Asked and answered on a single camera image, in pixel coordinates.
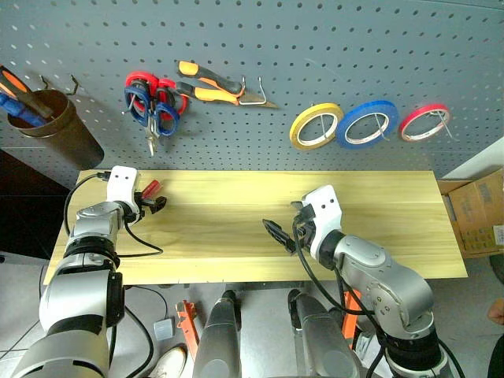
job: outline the blue-handled scissors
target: blue-handled scissors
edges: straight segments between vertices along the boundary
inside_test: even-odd
[[[144,128],[146,128],[147,144],[149,146],[150,155],[154,156],[158,148],[159,136],[170,136],[176,132],[180,115],[167,102],[161,100],[161,96],[156,92],[156,97],[150,95],[147,86],[137,87],[135,85],[127,86],[124,89],[126,102],[129,104],[128,111],[132,113],[133,118],[137,120]],[[140,111],[135,107],[135,102],[143,104],[144,111]],[[173,125],[170,129],[163,128],[161,115],[167,113],[172,116]]]

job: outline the red-handled scissors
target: red-handled scissors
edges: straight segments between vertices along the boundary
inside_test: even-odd
[[[178,93],[176,92],[176,83],[174,81],[165,77],[158,79],[155,75],[145,71],[133,71],[126,76],[126,82],[124,85],[129,87],[130,85],[135,84],[135,81],[137,80],[143,81],[149,87],[150,95],[153,98],[159,97],[163,102],[175,107],[175,99],[173,96],[177,96]],[[185,96],[180,97],[182,102],[179,109],[176,109],[179,115],[181,115],[187,108],[187,98]],[[135,100],[133,106],[139,112],[143,112],[145,110],[143,104],[139,100]],[[172,116],[167,113],[163,113],[161,115],[161,119],[171,120]]]

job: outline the white shoe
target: white shoe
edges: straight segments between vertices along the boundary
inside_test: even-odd
[[[152,378],[180,378],[186,365],[186,352],[179,346],[170,349],[157,360],[156,367],[149,374]]]

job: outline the yellow tape roll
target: yellow tape roll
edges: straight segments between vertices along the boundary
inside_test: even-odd
[[[302,129],[313,119],[322,116],[332,116],[332,124],[322,136],[312,139],[303,140],[299,138]],[[326,102],[312,106],[298,115],[291,126],[289,138],[294,147],[300,150],[312,150],[331,142],[335,137],[336,126],[343,118],[343,111],[336,104]]]

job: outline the tool holder cup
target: tool holder cup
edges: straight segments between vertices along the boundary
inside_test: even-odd
[[[36,91],[34,94],[54,111],[51,119],[43,126],[34,128],[20,118],[9,116],[10,124],[76,169],[92,169],[100,164],[104,156],[103,149],[84,126],[68,97],[54,90]]]

